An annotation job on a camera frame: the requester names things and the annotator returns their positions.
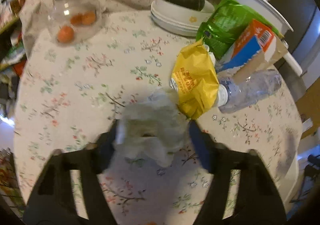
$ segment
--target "white bottle cap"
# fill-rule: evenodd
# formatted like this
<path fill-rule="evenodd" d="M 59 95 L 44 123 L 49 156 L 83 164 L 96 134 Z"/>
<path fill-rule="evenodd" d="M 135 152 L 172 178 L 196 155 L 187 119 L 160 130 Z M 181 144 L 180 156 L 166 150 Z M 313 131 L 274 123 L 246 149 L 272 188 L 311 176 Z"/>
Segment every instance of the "white bottle cap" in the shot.
<path fill-rule="evenodd" d="M 213 104 L 214 107 L 220 107 L 228 102 L 228 91 L 222 84 L 219 85 L 217 98 Z"/>

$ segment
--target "white pot lid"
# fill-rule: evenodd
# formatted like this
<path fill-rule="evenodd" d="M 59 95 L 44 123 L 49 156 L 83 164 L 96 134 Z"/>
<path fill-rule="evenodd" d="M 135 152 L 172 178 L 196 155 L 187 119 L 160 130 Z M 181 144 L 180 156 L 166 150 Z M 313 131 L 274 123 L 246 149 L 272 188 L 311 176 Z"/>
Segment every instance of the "white pot lid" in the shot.
<path fill-rule="evenodd" d="M 276 10 L 271 4 L 269 4 L 267 2 L 267 0 L 256 0 L 257 2 L 259 2 L 260 4 L 264 5 L 267 9 L 269 9 L 271 12 L 273 12 L 281 21 L 283 21 L 288 27 L 289 29 L 293 32 L 293 28 L 289 25 L 288 21 L 285 20 L 285 18 L 283 17 L 283 15 L 281 15 L 278 10 Z"/>

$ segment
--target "stack of plates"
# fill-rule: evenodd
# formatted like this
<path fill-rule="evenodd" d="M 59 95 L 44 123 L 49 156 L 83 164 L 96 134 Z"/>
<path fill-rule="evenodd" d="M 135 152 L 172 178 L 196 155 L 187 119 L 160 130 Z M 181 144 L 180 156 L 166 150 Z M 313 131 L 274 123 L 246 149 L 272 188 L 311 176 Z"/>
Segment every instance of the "stack of plates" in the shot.
<path fill-rule="evenodd" d="M 196 11 L 165 0 L 154 0 L 151 4 L 151 19 L 171 33 L 195 37 L 200 24 L 206 21 L 213 11 L 213 5 L 208 1 L 205 1 L 203 10 Z"/>

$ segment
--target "white bowl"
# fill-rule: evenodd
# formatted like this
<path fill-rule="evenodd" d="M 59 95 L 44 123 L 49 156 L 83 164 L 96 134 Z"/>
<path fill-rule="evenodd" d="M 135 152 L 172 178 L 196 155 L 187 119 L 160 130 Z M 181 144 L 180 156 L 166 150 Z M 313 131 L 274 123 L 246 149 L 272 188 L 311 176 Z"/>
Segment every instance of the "white bowl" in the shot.
<path fill-rule="evenodd" d="M 173 24 L 162 21 L 161 19 L 157 18 L 152 12 L 151 12 L 151 19 L 157 25 L 159 25 L 161 28 L 163 28 L 173 34 L 178 34 L 178 35 L 182 35 L 182 36 L 190 36 L 190 37 L 195 37 L 197 34 L 196 30 L 178 27 Z"/>
<path fill-rule="evenodd" d="M 171 18 L 168 18 L 164 15 L 162 15 L 161 13 L 159 13 L 159 11 L 157 11 L 155 9 L 155 5 L 156 5 L 156 2 L 153 1 L 151 3 L 151 12 L 154 16 L 156 16 L 157 18 L 159 18 L 160 20 L 162 21 L 165 21 L 166 23 L 169 23 L 169 24 L 172 24 L 172 25 L 175 25 L 177 27 L 182 27 L 182 28 L 189 28 L 189 29 L 193 29 L 193 30 L 198 30 L 199 29 L 199 26 L 193 26 L 193 25 L 189 25 L 189 24 L 184 24 L 184 23 L 181 23 L 181 22 L 178 22 L 176 20 L 173 20 Z"/>
<path fill-rule="evenodd" d="M 214 12 L 214 6 L 205 1 L 204 8 L 201 11 L 181 7 L 165 0 L 156 0 L 154 7 L 161 15 L 178 21 L 181 24 L 200 26 L 202 22 L 207 21 Z"/>
<path fill-rule="evenodd" d="M 289 29 L 293 31 L 287 20 L 266 0 L 236 0 L 242 5 L 251 7 L 268 20 L 278 29 L 281 34 L 285 34 Z"/>

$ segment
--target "barcode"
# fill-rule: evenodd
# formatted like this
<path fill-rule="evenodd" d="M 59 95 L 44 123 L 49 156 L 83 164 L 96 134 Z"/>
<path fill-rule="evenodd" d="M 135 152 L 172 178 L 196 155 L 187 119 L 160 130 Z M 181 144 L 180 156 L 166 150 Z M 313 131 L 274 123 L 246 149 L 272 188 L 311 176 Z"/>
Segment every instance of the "barcode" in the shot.
<path fill-rule="evenodd" d="M 259 42 L 262 47 L 264 47 L 266 45 L 266 43 L 269 41 L 270 37 L 271 37 L 271 33 L 269 31 L 264 31 L 262 36 L 259 38 Z"/>

